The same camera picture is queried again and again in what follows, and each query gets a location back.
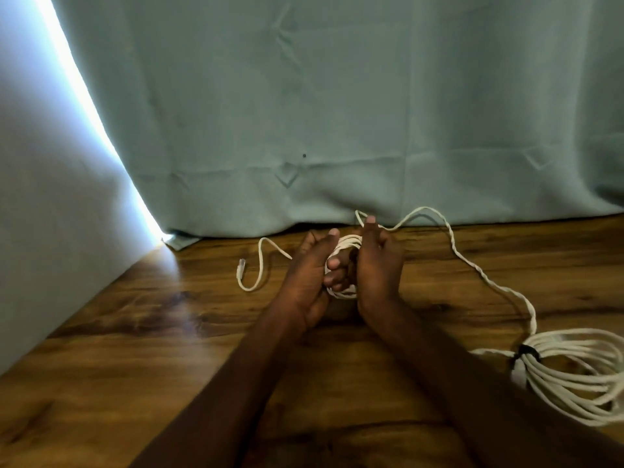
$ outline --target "teal curtain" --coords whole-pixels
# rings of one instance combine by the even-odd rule
[[[623,210],[624,0],[53,2],[161,228]]]

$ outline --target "right hand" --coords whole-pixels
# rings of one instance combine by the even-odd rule
[[[399,299],[403,247],[369,215],[362,230],[362,247],[357,259],[359,311],[363,316],[383,311],[389,303]]]

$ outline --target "wooden floor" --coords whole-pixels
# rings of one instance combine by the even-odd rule
[[[276,242],[293,250],[301,234]],[[466,346],[511,349],[527,314],[456,259],[437,228],[403,229],[404,298]],[[535,305],[539,330],[624,334],[624,216],[458,227],[457,246]],[[262,307],[288,261],[256,240],[164,246],[129,269],[0,378],[0,467],[125,467],[199,392]],[[624,424],[605,429],[624,442]],[[464,467],[462,441],[369,329],[324,322],[296,348],[246,466]]]

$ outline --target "white wall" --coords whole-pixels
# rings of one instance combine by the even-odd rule
[[[159,234],[93,124],[50,10],[0,0],[0,373]]]

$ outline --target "forearm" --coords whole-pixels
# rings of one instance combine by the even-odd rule
[[[246,430],[304,330],[296,313],[273,302],[208,385],[131,467],[233,466]]]
[[[363,317],[488,467],[615,465],[620,446],[512,385],[401,300]]]

